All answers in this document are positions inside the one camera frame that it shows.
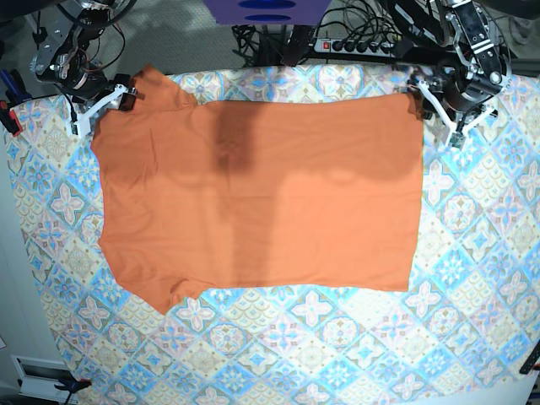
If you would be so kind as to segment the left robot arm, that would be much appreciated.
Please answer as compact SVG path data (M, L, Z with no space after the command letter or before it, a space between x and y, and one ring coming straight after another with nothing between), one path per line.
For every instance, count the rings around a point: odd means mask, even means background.
M476 125L494 109L488 102L503 93L511 79L510 55L501 55L489 33L489 16L472 1L438 1L444 45L457 61L442 62L434 74L414 86L430 111L455 132Z

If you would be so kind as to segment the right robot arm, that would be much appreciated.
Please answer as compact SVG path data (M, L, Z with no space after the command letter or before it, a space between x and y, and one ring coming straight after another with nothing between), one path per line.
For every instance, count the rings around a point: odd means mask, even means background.
M105 70L113 62L97 62L88 53L93 41L100 41L112 28L127 44L120 20L135 6L134 1L35 1L37 9L24 16L32 29L36 54L30 70L37 80L54 85L69 102L96 103L117 89L123 91L109 103L127 111L136 91L127 74L108 79Z

